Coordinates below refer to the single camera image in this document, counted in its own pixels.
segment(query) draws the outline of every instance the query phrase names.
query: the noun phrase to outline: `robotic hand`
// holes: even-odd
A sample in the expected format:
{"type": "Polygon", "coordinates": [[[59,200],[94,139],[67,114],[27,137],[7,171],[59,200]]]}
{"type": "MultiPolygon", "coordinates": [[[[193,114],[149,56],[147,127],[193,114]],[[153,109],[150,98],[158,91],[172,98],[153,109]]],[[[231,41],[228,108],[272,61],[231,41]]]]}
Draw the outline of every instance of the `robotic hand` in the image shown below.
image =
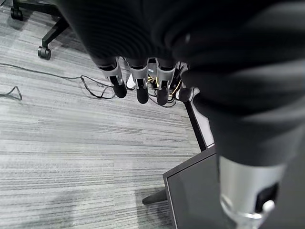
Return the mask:
{"type": "Polygon", "coordinates": [[[209,118],[228,223],[256,229],[275,207],[305,120],[305,2],[289,0],[56,0],[118,97],[115,57],[127,58],[138,100],[147,102],[147,58],[158,58],[158,102],[174,61],[209,118]]]}

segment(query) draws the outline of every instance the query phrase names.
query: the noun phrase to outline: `black chair base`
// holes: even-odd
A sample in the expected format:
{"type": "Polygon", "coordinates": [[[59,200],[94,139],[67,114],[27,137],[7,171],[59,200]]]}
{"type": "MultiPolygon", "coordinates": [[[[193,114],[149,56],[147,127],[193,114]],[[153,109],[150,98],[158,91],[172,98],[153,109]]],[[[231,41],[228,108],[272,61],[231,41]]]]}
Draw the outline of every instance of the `black chair base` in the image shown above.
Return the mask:
{"type": "Polygon", "coordinates": [[[144,205],[147,205],[147,204],[158,203],[158,202],[165,201],[165,200],[167,200],[167,195],[166,195],[165,189],[163,189],[159,192],[156,192],[156,193],[144,198],[142,200],[142,203],[144,205]]]}
{"type": "Polygon", "coordinates": [[[13,7],[10,9],[11,18],[20,21],[23,20],[23,14],[20,8],[47,13],[60,18],[52,29],[42,38],[42,45],[38,48],[38,56],[42,59],[49,60],[51,58],[51,50],[48,48],[48,44],[65,31],[65,29],[69,27],[69,24],[54,5],[19,0],[13,0],[13,7]]]}

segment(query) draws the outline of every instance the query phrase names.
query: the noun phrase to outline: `office chair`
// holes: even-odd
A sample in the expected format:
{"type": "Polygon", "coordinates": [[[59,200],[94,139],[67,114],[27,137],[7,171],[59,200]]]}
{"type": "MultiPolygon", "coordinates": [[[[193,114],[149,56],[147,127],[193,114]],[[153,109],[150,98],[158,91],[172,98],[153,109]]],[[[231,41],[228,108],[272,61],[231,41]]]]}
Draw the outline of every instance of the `office chair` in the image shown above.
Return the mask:
{"type": "Polygon", "coordinates": [[[42,45],[38,48],[38,56],[42,59],[49,60],[51,58],[51,50],[48,48],[48,44],[68,28],[69,24],[55,5],[34,3],[27,0],[13,0],[13,7],[10,9],[10,15],[13,19],[22,21],[23,14],[20,8],[47,13],[60,18],[52,29],[42,38],[42,45]]]}

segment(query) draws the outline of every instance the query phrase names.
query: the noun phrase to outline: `chair caster wheel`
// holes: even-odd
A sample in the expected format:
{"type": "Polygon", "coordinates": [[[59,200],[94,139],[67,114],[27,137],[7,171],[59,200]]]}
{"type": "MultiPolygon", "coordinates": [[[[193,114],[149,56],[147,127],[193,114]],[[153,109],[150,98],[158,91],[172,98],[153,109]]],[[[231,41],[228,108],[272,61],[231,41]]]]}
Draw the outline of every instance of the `chair caster wheel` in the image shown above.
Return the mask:
{"type": "Polygon", "coordinates": [[[38,56],[42,59],[49,60],[51,58],[51,50],[45,47],[39,46],[38,56]]]}
{"type": "Polygon", "coordinates": [[[11,18],[16,19],[16,20],[20,20],[20,21],[23,20],[22,11],[19,9],[11,8],[10,16],[11,16],[11,18]]]}

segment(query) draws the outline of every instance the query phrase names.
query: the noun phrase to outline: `black table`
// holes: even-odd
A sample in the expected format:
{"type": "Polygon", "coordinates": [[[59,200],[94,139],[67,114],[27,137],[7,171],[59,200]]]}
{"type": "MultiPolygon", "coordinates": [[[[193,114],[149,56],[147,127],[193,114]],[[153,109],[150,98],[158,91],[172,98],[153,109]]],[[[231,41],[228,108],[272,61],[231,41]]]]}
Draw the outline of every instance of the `black table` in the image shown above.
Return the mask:
{"type": "MultiPolygon", "coordinates": [[[[261,229],[305,229],[305,153],[288,167],[276,209],[261,229]]],[[[219,202],[215,148],[211,147],[163,175],[165,190],[144,204],[168,200],[176,229],[225,229],[219,202]]]]}

